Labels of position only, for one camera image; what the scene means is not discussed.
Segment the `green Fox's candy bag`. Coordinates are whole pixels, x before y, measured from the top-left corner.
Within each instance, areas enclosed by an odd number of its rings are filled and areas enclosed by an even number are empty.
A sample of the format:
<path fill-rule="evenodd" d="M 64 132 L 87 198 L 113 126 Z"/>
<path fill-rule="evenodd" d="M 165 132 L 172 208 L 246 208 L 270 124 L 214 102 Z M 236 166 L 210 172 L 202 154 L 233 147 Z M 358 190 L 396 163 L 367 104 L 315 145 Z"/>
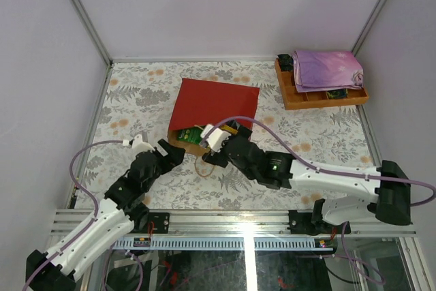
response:
<path fill-rule="evenodd" d="M 189 144 L 199 145 L 201 143 L 204 126 L 195 125 L 193 127 L 180 129 L 176 132 L 178 141 L 187 142 Z"/>

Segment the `red brown paper bag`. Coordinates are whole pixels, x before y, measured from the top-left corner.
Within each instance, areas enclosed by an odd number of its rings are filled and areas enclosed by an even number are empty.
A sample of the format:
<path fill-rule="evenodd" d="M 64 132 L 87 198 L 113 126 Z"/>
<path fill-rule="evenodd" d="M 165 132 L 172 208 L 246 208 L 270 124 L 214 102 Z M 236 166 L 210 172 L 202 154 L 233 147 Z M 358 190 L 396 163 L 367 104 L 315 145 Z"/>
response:
<path fill-rule="evenodd" d="M 201 157 L 208 149 L 178 141 L 176 132 L 195 125 L 216 124 L 228 117 L 254 118 L 258 107 L 258 87 L 183 78 L 168 126 L 168 142 Z"/>

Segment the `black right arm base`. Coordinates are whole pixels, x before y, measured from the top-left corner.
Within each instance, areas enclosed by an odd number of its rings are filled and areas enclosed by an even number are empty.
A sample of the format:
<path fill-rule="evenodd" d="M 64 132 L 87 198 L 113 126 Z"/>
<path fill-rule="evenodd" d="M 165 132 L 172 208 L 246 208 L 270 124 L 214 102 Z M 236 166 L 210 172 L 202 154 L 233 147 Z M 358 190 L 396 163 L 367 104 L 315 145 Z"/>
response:
<path fill-rule="evenodd" d="M 345 223 L 334 225 L 325 222 L 322 218 L 322 209 L 324 208 L 325 199 L 315 201 L 313 210 L 288 211 L 289 224 L 287 229 L 292 234 L 305 234 L 309 236 L 317 236 L 319 234 L 333 234 L 333 232 L 341 233 Z"/>

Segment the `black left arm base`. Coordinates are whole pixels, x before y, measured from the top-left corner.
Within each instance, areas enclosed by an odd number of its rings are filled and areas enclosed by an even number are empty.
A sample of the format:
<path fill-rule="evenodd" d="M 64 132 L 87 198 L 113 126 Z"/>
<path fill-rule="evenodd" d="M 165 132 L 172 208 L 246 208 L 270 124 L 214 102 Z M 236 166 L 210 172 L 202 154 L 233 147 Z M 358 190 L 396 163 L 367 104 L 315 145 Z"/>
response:
<path fill-rule="evenodd" d="M 141 213 L 128 219 L 133 228 L 126 234 L 167 234 L 170 227 L 170 214 L 168 212 Z"/>

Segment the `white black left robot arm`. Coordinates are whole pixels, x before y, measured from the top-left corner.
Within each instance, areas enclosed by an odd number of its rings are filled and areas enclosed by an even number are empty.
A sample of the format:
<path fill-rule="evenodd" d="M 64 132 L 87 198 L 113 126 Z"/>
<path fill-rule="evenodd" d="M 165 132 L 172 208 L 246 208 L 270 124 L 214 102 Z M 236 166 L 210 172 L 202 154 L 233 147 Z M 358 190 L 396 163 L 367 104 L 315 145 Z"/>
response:
<path fill-rule="evenodd" d="M 126 234 L 143 232 L 149 224 L 149 208 L 144 196 L 154 182 L 183 163 L 185 150 L 164 139 L 166 152 L 145 142 L 141 135 L 122 140 L 134 161 L 106 191 L 101 200 L 79 186 L 94 204 L 93 211 L 66 237 L 46 251 L 33 251 L 26 261 L 24 290 L 74 290 L 87 269 L 109 247 Z"/>

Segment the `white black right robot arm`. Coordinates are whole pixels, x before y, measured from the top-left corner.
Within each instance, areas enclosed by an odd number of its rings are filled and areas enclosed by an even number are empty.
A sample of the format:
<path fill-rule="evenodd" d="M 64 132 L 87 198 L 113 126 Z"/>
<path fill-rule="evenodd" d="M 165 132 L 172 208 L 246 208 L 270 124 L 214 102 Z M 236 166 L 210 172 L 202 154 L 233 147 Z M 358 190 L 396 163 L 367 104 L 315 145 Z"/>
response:
<path fill-rule="evenodd" d="M 211 124 L 203 128 L 205 162 L 222 168 L 232 164 L 247 179 L 269 189 L 319 187 L 344 195 L 316 200 L 311 212 L 289 211 L 291 233 L 348 234 L 349 221 L 368 217 L 393 226 L 411 224 L 411 187 L 396 163 L 384 161 L 380 167 L 360 169 L 308 162 L 293 153 L 264 151 L 250 141 L 250 129 L 237 121 L 230 126 L 234 133 Z"/>

